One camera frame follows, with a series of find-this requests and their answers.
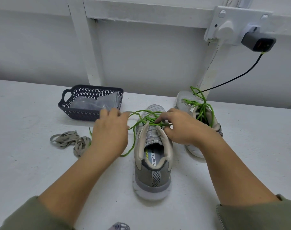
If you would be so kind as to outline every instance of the green sleeve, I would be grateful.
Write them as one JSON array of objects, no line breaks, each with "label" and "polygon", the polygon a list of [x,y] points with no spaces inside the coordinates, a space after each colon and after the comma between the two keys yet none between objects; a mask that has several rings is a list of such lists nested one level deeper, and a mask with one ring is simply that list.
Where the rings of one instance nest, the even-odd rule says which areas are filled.
[{"label": "green sleeve", "polygon": [[291,230],[291,200],[278,194],[281,201],[248,207],[217,206],[225,230]]},{"label": "green sleeve", "polygon": [[0,230],[72,230],[71,226],[53,216],[48,209],[32,197],[13,212],[0,227]]}]

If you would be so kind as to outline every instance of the plastic bag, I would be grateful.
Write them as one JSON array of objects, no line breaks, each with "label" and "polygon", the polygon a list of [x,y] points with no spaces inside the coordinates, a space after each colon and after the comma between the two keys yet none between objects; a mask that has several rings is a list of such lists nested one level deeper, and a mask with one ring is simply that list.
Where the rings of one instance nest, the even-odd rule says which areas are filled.
[{"label": "plastic bag", "polygon": [[120,104],[120,93],[114,92],[105,96],[99,96],[97,100],[94,98],[79,96],[70,105],[70,108],[84,109],[84,110],[111,110],[113,107],[117,108]]}]

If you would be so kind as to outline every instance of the charger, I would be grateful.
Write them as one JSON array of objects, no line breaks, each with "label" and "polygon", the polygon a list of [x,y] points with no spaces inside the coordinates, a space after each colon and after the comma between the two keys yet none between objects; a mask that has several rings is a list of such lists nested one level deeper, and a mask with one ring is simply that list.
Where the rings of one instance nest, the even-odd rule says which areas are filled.
[{"label": "charger", "polygon": [[269,52],[277,39],[271,37],[269,34],[260,32],[247,32],[241,43],[248,49],[257,52]]}]

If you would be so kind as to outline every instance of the white tabletop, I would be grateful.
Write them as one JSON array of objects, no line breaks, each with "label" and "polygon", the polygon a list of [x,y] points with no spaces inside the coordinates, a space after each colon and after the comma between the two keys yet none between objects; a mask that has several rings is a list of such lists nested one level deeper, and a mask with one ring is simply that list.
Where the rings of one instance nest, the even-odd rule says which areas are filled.
[{"label": "white tabletop", "polygon": [[[53,134],[77,130],[89,136],[93,123],[70,119],[57,106],[67,87],[0,81],[0,225],[28,198],[39,195],[77,159],[73,146],[50,144]],[[121,111],[174,97],[125,93]],[[291,109],[210,102],[224,139],[274,193],[291,199]],[[132,131],[126,151],[132,146]],[[206,164],[174,144],[171,194],[159,202],[138,198],[132,188],[133,153],[118,158],[92,190],[77,229],[108,229],[127,223],[132,230],[220,229],[218,198]]]}]

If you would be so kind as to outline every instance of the wall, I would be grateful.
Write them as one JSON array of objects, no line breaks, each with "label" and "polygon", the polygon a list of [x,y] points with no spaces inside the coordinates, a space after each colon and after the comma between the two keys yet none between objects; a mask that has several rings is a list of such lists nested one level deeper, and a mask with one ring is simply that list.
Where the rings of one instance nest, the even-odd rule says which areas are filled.
[{"label": "wall", "polygon": [[71,17],[0,10],[0,79],[89,84]]},{"label": "wall", "polygon": [[[135,0],[212,8],[223,0]],[[252,7],[291,14],[291,0],[254,0]],[[176,96],[200,82],[205,29],[100,20],[98,37],[107,85],[126,92]],[[214,85],[249,69],[257,53],[232,47]],[[71,16],[0,10],[0,79],[73,86],[89,84]],[[291,36],[246,76],[214,89],[209,100],[291,106]]]}]

